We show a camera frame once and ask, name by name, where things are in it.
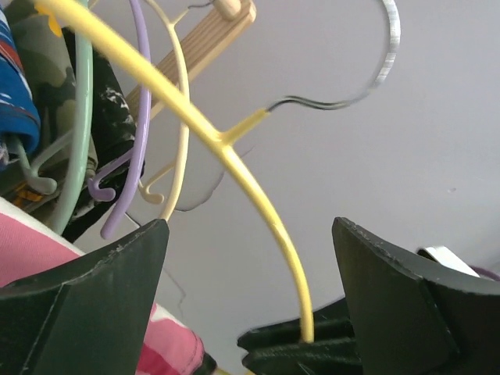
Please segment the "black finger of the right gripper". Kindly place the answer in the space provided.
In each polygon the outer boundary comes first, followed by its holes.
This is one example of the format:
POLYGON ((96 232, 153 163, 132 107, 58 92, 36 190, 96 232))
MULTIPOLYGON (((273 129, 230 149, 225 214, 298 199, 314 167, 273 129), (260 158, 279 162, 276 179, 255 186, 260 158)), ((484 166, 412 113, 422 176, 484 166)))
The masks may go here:
POLYGON ((351 322, 346 317, 317 320, 315 339, 300 338, 297 321, 252 329, 237 345, 254 374, 362 374, 363 366, 351 322))

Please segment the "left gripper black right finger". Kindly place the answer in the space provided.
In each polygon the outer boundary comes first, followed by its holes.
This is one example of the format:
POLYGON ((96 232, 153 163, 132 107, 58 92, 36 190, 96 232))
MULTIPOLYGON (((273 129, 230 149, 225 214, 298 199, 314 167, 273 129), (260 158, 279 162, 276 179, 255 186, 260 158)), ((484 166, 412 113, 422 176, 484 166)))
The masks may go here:
POLYGON ((497 374, 499 284, 425 259, 344 217, 332 237, 366 374, 497 374))

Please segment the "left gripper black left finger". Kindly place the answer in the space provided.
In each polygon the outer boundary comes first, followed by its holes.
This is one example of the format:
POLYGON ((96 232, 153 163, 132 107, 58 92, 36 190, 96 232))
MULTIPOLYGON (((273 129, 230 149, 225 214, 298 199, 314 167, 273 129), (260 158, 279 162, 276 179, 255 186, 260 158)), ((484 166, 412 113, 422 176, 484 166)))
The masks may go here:
POLYGON ((166 255, 153 220, 1 289, 3 374, 133 374, 166 255))

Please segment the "pink camouflage trousers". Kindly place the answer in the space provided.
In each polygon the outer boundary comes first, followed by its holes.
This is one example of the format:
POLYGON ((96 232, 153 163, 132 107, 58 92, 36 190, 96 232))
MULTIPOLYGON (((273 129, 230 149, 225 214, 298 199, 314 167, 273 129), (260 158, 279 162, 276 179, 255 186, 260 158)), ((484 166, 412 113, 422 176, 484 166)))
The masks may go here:
POLYGON ((155 302, 169 228, 84 253, 1 203, 4 374, 212 374, 201 338, 155 302))

